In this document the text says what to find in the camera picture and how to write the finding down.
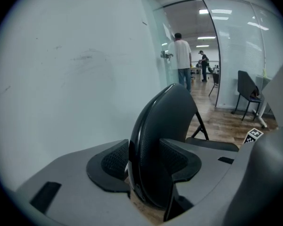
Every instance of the wooden floor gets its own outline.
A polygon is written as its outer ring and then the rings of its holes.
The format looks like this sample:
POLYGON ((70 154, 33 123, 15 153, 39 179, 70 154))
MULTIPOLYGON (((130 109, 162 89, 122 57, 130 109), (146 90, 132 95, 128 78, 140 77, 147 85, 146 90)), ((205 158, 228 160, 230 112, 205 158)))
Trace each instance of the wooden floor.
MULTIPOLYGON (((277 123, 274 119, 266 119, 268 128, 262 129, 259 121, 253 121, 253 114, 248 113, 244 120, 241 121, 243 112, 231 114, 231 110, 215 108, 218 89, 213 89, 210 97, 210 91, 213 88, 213 78, 208 75, 207 82, 201 82, 200 75, 194 75, 196 78, 192 81, 192 97, 197 105, 198 111, 202 117, 208 137, 210 140, 232 142, 238 147, 241 147, 246 133, 252 128, 268 133, 277 128, 277 123)), ((199 126, 197 118, 193 118, 187 137, 190 137, 199 126)), ((205 139, 202 132, 199 132, 196 138, 205 139)), ((153 209, 144 205, 131 190, 131 202, 133 205, 153 224, 159 225, 163 223, 163 210, 153 209)))

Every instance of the hair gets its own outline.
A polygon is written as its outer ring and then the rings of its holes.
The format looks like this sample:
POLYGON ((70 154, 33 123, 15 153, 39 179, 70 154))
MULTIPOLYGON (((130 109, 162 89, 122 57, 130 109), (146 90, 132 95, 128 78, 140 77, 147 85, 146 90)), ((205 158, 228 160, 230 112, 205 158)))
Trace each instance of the hair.
POLYGON ((178 32, 177 32, 177 33, 174 35, 174 37, 175 37, 176 39, 181 39, 182 36, 181 36, 181 33, 178 33, 178 32))

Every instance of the chair leg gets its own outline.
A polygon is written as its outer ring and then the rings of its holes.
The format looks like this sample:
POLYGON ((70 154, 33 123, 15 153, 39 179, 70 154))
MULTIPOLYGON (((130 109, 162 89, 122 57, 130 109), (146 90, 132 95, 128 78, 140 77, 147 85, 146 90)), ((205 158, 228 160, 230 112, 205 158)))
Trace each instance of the chair leg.
POLYGON ((197 130, 193 133, 191 137, 194 138, 200 131, 201 131, 201 126, 198 126, 197 130))
POLYGON ((255 115, 254 115, 254 119, 253 119, 253 121, 255 120, 255 118, 256 118, 256 116, 257 116, 259 106, 260 106, 260 103, 258 103, 257 110, 256 110, 256 113, 255 113, 255 115))
POLYGON ((239 97, 238 97, 238 101, 237 101, 236 108, 235 108, 235 110, 234 110, 234 111, 232 111, 232 114, 235 114, 235 112, 236 112, 236 110, 237 110, 237 107, 238 107, 238 104, 239 104, 239 100, 240 100, 240 95, 241 95, 241 94, 239 94, 239 97))
MULTIPOLYGON (((213 88, 215 87, 215 85, 213 86, 213 88)), ((212 91, 213 91, 213 88, 212 88, 212 90, 211 90, 211 92, 209 93, 209 95, 208 96, 210 96, 211 95, 211 93, 212 93, 212 91)))
POLYGON ((199 121, 199 123, 200 123, 202 132, 203 132, 203 134, 204 134, 206 140, 209 140, 207 130, 206 130, 204 124, 203 124, 203 121, 202 121, 202 118, 201 118, 199 112, 196 112, 196 116, 197 116, 197 119, 198 119, 198 121, 199 121))
POLYGON ((249 105, 250 105, 250 101, 249 101, 249 103, 247 104, 247 107, 246 107, 246 110, 245 110, 244 115, 243 115, 243 117, 242 117, 242 120, 244 119, 244 117, 245 117, 245 115, 246 115, 246 112, 247 112, 248 109, 249 109, 249 105))

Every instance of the door frame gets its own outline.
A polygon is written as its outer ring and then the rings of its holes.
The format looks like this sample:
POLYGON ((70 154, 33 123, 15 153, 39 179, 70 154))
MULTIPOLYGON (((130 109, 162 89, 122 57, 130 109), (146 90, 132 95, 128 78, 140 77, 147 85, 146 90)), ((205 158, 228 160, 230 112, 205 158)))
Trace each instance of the door frame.
MULTIPOLYGON (((170 4, 167 4, 167 5, 164 5, 163 8, 166 8, 166 7, 169 7, 169 6, 172 6, 172 5, 175 5, 175 4, 178 4, 178 3, 183 3, 183 2, 189 2, 189 1, 200 1, 200 0, 182 0, 182 1, 178 1, 178 2, 173 2, 173 3, 170 3, 170 4)), ((217 102, 218 102, 218 98, 219 98, 219 90, 220 90, 220 84, 221 84, 221 53, 220 53, 220 43, 219 43, 219 37, 218 37, 218 34, 217 34, 217 31, 216 31, 216 27, 215 27, 215 24, 214 24, 214 21, 213 21, 213 18, 212 18, 212 15, 211 15, 211 12, 207 6, 207 3, 206 3, 206 0, 201 0, 203 1, 204 5, 206 6, 207 10, 208 10, 208 14, 211 18, 211 21, 213 23, 213 27, 214 27, 214 30, 215 30, 215 34, 216 34, 216 38, 217 38, 217 44, 218 44, 218 55, 219 55, 219 86, 218 86, 218 93, 217 93, 217 98, 216 98, 216 102, 215 102, 215 107, 217 107, 217 102)))

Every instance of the glass wall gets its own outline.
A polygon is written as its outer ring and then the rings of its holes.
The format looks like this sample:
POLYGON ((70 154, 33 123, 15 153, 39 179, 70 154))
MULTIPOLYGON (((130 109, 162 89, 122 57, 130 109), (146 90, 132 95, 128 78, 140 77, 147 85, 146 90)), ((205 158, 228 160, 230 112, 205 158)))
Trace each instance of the glass wall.
POLYGON ((265 50, 265 69, 268 78, 273 78, 283 65, 283 22, 273 13, 253 5, 258 23, 252 24, 262 32, 265 50))
MULTIPOLYGON (((251 5, 237 0, 206 0, 215 24, 221 54, 221 83, 217 107, 233 108, 238 100, 238 71, 256 81, 263 75, 264 47, 251 5)), ((239 107, 245 109, 246 100, 239 107)))
MULTIPOLYGON (((221 54, 217 107, 235 108, 238 71, 248 72, 259 90, 264 69, 273 78, 283 65, 283 19, 240 0, 206 0, 216 27, 221 54)), ((245 110, 246 100, 238 109, 245 110)))
POLYGON ((161 4, 156 0, 141 1, 148 21, 147 26, 155 45, 156 55, 160 56, 162 51, 165 54, 173 54, 170 58, 158 59, 157 68, 160 74, 161 89, 163 89, 167 85, 178 83, 177 60, 172 49, 174 35, 161 4))

